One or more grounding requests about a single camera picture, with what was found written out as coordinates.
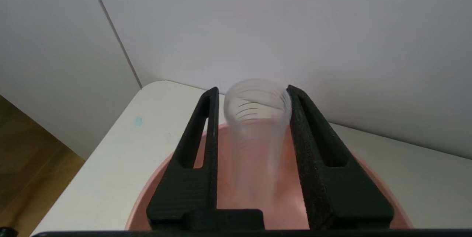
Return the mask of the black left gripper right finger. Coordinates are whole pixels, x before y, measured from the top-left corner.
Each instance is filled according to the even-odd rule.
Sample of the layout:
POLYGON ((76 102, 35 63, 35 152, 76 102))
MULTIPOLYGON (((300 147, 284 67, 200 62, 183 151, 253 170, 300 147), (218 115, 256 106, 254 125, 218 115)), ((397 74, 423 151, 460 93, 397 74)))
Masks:
POLYGON ((290 129, 311 230, 388 229, 394 209, 307 93, 288 86, 290 129))

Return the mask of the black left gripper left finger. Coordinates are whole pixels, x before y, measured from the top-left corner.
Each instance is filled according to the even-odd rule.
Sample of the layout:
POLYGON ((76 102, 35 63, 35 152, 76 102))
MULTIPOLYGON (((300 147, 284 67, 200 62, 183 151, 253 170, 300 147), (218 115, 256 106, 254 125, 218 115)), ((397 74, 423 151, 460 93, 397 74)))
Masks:
POLYGON ((147 219, 152 230, 178 229, 189 212, 217 207, 219 89, 199 98, 153 194, 147 219))

